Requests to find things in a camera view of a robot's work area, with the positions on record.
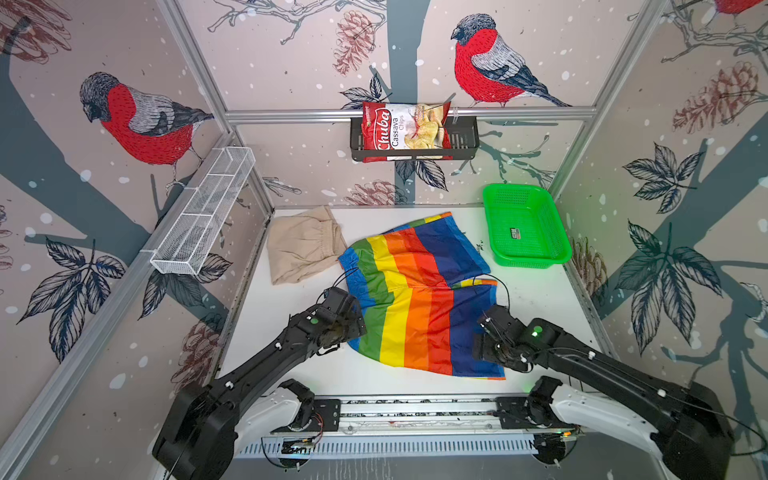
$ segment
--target chip bag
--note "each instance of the chip bag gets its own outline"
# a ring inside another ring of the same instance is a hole
[[[423,150],[450,148],[445,119],[451,102],[427,104],[362,104],[362,139],[365,150]],[[411,157],[366,157],[364,162],[409,160]],[[450,160],[452,157],[421,156]]]

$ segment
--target white tabletop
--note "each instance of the white tabletop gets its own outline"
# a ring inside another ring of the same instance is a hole
[[[278,210],[277,217],[295,215],[301,210]],[[481,245],[483,256],[493,275],[503,280],[511,296],[511,313],[523,323],[535,317],[549,320],[589,346],[599,349],[598,342],[579,305],[562,266],[545,270],[510,268],[497,265],[488,244],[488,228],[482,207],[445,206],[420,208],[339,208],[333,210],[348,245],[365,237],[424,217],[453,212],[458,228],[473,245]],[[277,337],[290,315],[312,306],[317,296],[342,273],[337,263],[302,283],[273,286],[270,263],[262,252],[220,375],[237,368]],[[498,303],[506,305],[503,286],[499,286]],[[536,367],[531,373],[506,369],[506,380],[467,379],[421,370],[396,368],[371,360],[343,344],[326,356],[314,356],[291,370],[285,378],[293,378],[309,387],[316,395],[431,395],[528,392],[541,375],[568,377]]]

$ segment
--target wallpaper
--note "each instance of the wallpaper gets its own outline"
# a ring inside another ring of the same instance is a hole
[[[558,208],[621,359],[768,433],[768,8],[670,7]],[[737,452],[760,440],[732,423]],[[768,455],[729,478],[765,478]]]
[[[592,105],[642,4],[200,0],[183,9],[228,109],[286,110],[342,108],[375,74],[392,102]]]
[[[548,187],[580,127],[580,121],[480,122],[471,161],[367,164],[351,157],[349,124],[241,125],[238,131],[280,207],[474,204],[482,202],[486,184]]]
[[[154,2],[0,12],[5,441],[220,132]]]
[[[154,474],[151,446],[176,393],[206,382],[264,220],[246,186],[198,277],[153,270],[23,478]]]

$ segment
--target green plastic basket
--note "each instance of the green plastic basket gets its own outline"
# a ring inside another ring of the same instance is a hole
[[[496,263],[548,268],[571,259],[552,196],[534,185],[491,184],[482,191]]]

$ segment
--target white wire basket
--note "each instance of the white wire basket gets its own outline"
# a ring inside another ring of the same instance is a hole
[[[160,273],[197,275],[256,163],[247,147],[225,147],[154,252]]]

